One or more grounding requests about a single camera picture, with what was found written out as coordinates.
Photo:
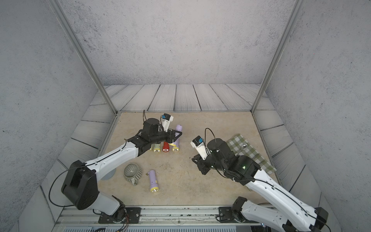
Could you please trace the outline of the red flashlight all red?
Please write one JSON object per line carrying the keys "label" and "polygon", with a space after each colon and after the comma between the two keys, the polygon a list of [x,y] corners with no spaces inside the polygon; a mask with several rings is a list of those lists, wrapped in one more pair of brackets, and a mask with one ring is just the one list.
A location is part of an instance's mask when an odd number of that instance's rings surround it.
{"label": "red flashlight all red", "polygon": [[170,150],[169,143],[163,142],[162,151],[166,153],[166,152],[169,152],[169,150]]}

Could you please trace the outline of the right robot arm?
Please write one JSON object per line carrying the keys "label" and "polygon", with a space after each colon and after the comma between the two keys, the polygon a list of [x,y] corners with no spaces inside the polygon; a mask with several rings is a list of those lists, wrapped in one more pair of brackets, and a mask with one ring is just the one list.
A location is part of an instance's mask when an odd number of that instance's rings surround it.
{"label": "right robot arm", "polygon": [[294,197],[258,163],[233,151],[227,142],[216,138],[206,144],[197,136],[190,144],[198,152],[192,161],[203,175],[214,169],[221,176],[258,193],[272,205],[268,208],[238,197],[231,207],[235,221],[255,221],[279,232],[319,232],[326,226],[328,212],[324,208],[313,208]]}

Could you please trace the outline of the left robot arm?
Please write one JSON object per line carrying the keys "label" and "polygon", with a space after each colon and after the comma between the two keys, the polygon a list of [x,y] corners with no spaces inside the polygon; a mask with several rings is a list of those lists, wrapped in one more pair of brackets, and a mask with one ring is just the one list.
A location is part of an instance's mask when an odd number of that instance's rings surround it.
{"label": "left robot arm", "polygon": [[170,129],[171,119],[149,118],[143,128],[123,145],[98,158],[71,164],[61,187],[63,195],[79,210],[94,209],[112,216],[125,205],[98,189],[98,182],[120,165],[147,152],[153,144],[174,143],[182,132]]}

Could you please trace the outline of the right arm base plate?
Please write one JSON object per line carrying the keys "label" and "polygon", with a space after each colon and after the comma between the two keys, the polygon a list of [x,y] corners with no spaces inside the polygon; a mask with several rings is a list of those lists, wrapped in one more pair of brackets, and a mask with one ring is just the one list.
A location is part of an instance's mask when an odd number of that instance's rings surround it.
{"label": "right arm base plate", "polygon": [[230,206],[219,207],[218,215],[215,219],[220,223],[257,223],[256,221],[245,218],[241,212],[232,210]]}

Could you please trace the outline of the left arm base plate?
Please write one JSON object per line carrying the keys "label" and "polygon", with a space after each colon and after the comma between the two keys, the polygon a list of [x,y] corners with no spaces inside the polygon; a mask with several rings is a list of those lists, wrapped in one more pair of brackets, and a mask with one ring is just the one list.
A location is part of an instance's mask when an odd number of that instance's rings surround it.
{"label": "left arm base plate", "polygon": [[138,224],[141,207],[120,207],[113,215],[101,213],[98,224]]}

